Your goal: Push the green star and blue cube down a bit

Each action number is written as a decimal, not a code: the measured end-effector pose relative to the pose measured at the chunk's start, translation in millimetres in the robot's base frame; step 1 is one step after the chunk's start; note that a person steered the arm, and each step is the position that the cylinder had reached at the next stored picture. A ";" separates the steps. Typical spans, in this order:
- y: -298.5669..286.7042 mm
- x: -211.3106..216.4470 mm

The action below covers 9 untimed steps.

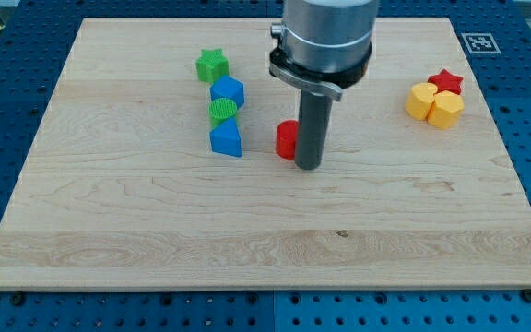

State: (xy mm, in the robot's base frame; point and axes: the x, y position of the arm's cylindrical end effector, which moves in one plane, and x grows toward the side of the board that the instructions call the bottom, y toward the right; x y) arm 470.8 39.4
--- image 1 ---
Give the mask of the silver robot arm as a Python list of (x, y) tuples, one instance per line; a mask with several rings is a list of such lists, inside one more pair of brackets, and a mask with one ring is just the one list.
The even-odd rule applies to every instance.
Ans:
[(269, 71), (287, 84), (340, 101), (366, 72), (378, 0), (288, 0), (271, 25)]

